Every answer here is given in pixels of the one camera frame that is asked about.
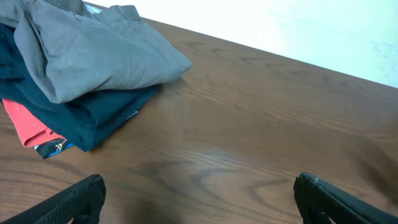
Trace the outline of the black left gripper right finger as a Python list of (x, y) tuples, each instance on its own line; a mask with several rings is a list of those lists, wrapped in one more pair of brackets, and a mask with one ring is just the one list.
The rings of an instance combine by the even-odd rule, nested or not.
[(295, 180), (294, 199), (304, 224), (397, 223), (397, 217), (307, 172)]

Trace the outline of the grey shorts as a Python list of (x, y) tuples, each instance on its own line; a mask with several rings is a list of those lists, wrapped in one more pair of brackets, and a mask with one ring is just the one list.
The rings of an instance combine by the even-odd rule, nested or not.
[(171, 82), (192, 65), (132, 5), (92, 13), (81, 1), (1, 0), (1, 22), (53, 103)]

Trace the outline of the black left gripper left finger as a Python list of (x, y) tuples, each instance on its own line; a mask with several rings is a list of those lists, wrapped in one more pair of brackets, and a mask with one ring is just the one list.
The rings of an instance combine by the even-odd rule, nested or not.
[(93, 174), (3, 224), (98, 224), (105, 197), (102, 176)]

